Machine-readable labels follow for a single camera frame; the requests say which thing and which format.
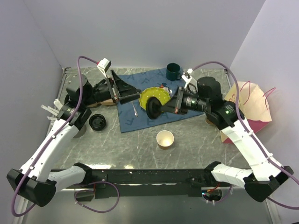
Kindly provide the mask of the brown pulp cup carrier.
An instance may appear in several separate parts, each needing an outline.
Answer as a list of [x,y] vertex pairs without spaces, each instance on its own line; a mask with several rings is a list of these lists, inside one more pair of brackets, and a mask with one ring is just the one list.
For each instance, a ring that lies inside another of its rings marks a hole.
[[116,103],[112,99],[104,100],[104,101],[96,101],[95,99],[86,99],[84,104],[89,108],[96,108],[100,105],[103,106],[115,106]]

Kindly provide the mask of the black coffee cup lid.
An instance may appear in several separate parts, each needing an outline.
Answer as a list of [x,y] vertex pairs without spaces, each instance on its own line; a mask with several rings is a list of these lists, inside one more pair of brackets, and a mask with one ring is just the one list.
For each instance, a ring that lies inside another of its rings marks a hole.
[[156,97],[151,97],[148,99],[146,104],[146,113],[149,119],[157,119],[160,115],[160,106],[162,104]]

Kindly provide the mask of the brown paper coffee cup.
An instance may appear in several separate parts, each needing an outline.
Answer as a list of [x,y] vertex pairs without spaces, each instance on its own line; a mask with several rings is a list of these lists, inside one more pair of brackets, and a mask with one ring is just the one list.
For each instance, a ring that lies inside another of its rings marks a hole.
[[174,135],[167,130],[160,131],[156,136],[156,141],[160,149],[166,150],[174,143]]

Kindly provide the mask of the kraft paper takeout bag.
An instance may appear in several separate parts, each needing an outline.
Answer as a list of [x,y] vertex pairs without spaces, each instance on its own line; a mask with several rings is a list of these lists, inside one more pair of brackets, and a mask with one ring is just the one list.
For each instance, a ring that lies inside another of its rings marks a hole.
[[250,81],[238,82],[238,86],[240,91],[239,97],[237,97],[237,89],[234,84],[224,99],[231,102],[238,100],[239,107],[251,129],[257,133],[272,122],[267,98],[273,93],[275,88],[263,92],[259,85]]

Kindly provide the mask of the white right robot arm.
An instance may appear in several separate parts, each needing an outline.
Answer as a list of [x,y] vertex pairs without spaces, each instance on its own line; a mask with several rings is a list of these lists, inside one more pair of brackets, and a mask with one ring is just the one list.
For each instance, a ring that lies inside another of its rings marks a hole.
[[249,169],[239,169],[213,162],[205,169],[205,183],[215,186],[218,182],[226,182],[245,189],[251,198],[263,202],[293,174],[293,170],[275,161],[267,152],[236,104],[223,99],[221,85],[215,78],[199,78],[197,90],[197,94],[190,94],[178,87],[167,103],[155,100],[153,110],[157,115],[162,112],[186,114],[189,110],[204,112],[234,143],[250,166]]

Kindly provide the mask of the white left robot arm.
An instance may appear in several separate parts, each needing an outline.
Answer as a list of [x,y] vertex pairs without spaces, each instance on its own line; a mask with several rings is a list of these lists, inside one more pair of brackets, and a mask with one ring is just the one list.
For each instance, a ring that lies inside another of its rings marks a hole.
[[92,100],[102,102],[111,99],[125,104],[138,99],[141,90],[124,82],[112,70],[105,82],[95,86],[80,74],[78,81],[72,81],[67,87],[67,94],[69,101],[59,110],[45,140],[20,169],[11,169],[7,174],[7,180],[15,194],[39,207],[47,205],[64,188],[75,184],[86,188],[92,184],[93,170],[82,163],[75,163],[66,170],[51,174],[63,150],[90,117],[92,112],[88,103]]

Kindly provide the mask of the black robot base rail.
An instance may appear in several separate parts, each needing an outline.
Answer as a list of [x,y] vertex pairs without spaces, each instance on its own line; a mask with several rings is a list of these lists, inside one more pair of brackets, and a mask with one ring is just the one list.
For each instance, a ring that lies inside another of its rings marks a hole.
[[201,197],[202,189],[217,186],[211,174],[204,169],[96,169],[87,184],[73,184],[67,189],[94,189],[95,197],[117,196],[180,196]]

